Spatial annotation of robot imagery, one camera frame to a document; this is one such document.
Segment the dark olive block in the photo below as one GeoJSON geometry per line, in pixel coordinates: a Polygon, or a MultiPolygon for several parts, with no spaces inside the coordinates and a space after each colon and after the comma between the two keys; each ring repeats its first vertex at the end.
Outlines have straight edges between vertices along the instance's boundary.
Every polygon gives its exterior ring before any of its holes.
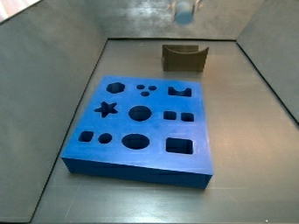
{"type": "Polygon", "coordinates": [[[163,45],[165,72],[201,72],[209,48],[199,51],[197,45],[163,45]]]}

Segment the shape sorter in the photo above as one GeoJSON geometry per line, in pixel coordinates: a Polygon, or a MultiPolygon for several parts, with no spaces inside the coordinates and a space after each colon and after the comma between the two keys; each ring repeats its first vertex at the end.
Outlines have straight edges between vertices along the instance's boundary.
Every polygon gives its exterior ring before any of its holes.
{"type": "Polygon", "coordinates": [[[201,85],[104,76],[61,153],[69,172],[205,188],[201,85]]]}

